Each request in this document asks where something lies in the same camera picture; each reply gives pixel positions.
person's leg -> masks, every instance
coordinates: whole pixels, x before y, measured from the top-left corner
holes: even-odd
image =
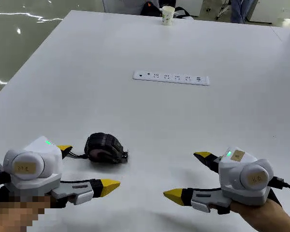
[[[254,1],[255,0],[244,0],[242,3],[241,15],[244,22],[246,21],[247,14],[249,13],[249,10]]]
[[[231,22],[232,23],[244,23],[241,14],[241,0],[231,0]]]

white cabinet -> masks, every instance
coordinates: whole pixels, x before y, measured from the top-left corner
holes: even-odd
[[[290,0],[257,0],[247,18],[252,22],[275,23],[284,8],[290,8]]]

trigger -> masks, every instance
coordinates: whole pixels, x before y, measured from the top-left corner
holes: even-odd
[[[199,211],[202,211],[202,212],[206,212],[206,213],[211,212],[209,206],[206,204],[202,204],[199,202],[191,202],[191,206],[192,206],[192,208],[199,210]]]

glossy floor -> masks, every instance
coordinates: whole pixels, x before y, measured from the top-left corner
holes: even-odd
[[[220,0],[205,0],[196,19],[215,20],[219,8]],[[103,12],[103,4],[101,0],[0,0],[0,90],[70,10]],[[229,19],[226,12],[220,21]],[[275,26],[290,27],[290,20],[278,20]]]

white table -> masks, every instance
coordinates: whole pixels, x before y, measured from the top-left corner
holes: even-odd
[[[290,49],[270,27],[70,12],[0,92],[0,161],[39,135],[81,154],[104,131],[129,148],[105,169],[64,160],[63,180],[112,178],[105,198],[46,210],[28,231],[248,232],[236,214],[180,207],[174,188],[215,188],[194,151],[235,145],[290,183]],[[135,70],[209,76],[208,87],[136,81]],[[276,194],[290,214],[290,191]]]

